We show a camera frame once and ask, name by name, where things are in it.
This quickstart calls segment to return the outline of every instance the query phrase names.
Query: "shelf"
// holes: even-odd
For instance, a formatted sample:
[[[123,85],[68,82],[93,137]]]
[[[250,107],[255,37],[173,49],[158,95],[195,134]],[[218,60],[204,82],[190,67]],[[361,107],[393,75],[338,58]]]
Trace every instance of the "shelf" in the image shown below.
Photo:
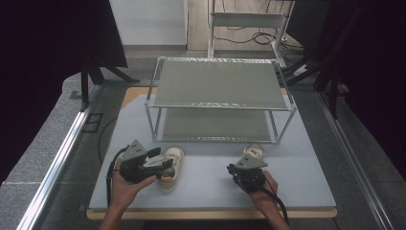
[[[279,143],[296,111],[274,59],[237,58],[159,57],[146,108],[157,141]]]

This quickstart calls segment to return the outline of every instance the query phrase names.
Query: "black curtain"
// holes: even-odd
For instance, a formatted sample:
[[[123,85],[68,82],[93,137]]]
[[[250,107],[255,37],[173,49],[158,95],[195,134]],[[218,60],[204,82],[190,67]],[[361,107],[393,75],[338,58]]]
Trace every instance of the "black curtain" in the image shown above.
[[[86,57],[126,67],[108,0],[0,1],[1,181]]]
[[[340,67],[350,90],[347,103],[404,178],[405,12],[403,1],[370,0],[350,33]]]

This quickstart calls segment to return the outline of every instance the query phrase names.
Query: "white wall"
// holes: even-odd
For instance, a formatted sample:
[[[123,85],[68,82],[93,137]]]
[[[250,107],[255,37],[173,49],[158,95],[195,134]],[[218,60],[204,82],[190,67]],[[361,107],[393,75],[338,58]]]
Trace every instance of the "white wall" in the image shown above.
[[[186,0],[110,0],[123,45],[186,45]]]

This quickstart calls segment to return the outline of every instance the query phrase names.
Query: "gray table surface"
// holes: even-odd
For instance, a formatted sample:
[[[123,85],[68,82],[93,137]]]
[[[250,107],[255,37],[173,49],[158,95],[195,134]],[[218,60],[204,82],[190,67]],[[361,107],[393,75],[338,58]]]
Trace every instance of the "gray table surface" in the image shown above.
[[[122,108],[89,209],[106,209],[105,176],[108,166],[116,152],[134,139],[138,139],[146,150],[160,147],[165,152],[169,147],[181,147],[185,159],[174,191],[164,192],[158,183],[154,183],[143,189],[129,208],[168,211],[252,209],[251,200],[234,183],[226,169],[239,160],[247,143],[153,142],[147,121],[146,98],[147,95],[140,95]],[[287,210],[330,209],[336,206],[299,112],[278,145],[262,146],[266,154],[264,161],[268,163],[265,170],[279,182],[278,194]]]

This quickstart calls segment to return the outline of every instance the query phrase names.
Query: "metal rail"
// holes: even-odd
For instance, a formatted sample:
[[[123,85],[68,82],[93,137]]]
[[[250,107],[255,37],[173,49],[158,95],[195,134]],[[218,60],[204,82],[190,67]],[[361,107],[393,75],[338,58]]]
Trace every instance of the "metal rail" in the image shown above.
[[[90,95],[90,102],[93,102],[96,96],[99,94],[101,86],[95,85],[92,88]],[[89,111],[91,110],[93,103],[90,103],[89,106],[83,111],[80,112],[75,121],[73,122],[71,128],[68,131],[65,139],[63,140],[62,145],[60,146],[56,157],[54,158],[53,163],[51,164],[50,169],[47,171],[44,179],[41,182],[34,198],[32,199],[30,206],[27,208],[24,217],[21,219],[18,224],[17,230],[20,229],[33,229],[36,221],[41,215],[44,206],[56,185],[57,178],[59,177],[63,166],[68,159],[68,156],[71,152],[73,145],[79,137],[80,131],[83,127],[84,122],[86,121]]]
[[[359,163],[355,152],[353,151],[350,142],[347,139],[346,134],[344,133],[343,129],[341,129],[339,122],[334,119],[332,114],[329,112],[328,102],[325,94],[323,92],[316,93],[325,112],[327,120],[333,129],[334,135],[337,138],[338,143],[347,159],[347,162],[350,165],[355,180],[358,182],[361,192],[363,193],[368,205],[370,206],[370,209],[373,216],[375,217],[379,229],[394,229],[391,221],[389,220],[385,207],[376,194],[376,191],[374,190],[370,179],[362,169],[361,164]]]

